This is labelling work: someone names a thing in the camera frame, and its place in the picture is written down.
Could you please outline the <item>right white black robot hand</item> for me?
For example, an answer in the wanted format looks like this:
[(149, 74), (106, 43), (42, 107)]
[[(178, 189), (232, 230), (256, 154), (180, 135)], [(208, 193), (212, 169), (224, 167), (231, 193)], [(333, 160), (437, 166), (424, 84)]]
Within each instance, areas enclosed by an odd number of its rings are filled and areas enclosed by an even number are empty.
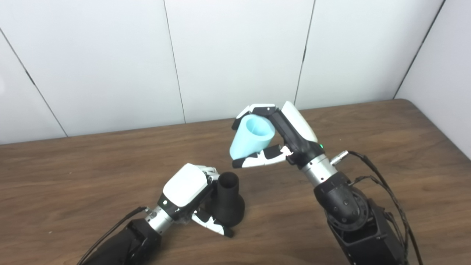
[(249, 105), (235, 118), (232, 130), (237, 130), (242, 119), (250, 114), (268, 119), (284, 140), (284, 145), (269, 146), (234, 159), (233, 168), (266, 166), (282, 161), (302, 168), (316, 157), (325, 155), (312, 128), (290, 101), (281, 108), (275, 104)]

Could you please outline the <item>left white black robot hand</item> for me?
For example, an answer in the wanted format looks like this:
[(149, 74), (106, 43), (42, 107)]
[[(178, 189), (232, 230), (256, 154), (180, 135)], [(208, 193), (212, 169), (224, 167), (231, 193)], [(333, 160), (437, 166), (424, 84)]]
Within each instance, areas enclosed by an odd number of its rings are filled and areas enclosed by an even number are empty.
[(218, 179), (219, 173), (214, 167), (185, 164), (165, 184), (155, 215), (148, 215), (148, 224), (161, 235), (174, 223), (194, 221), (232, 238), (234, 232), (201, 207), (215, 191)]

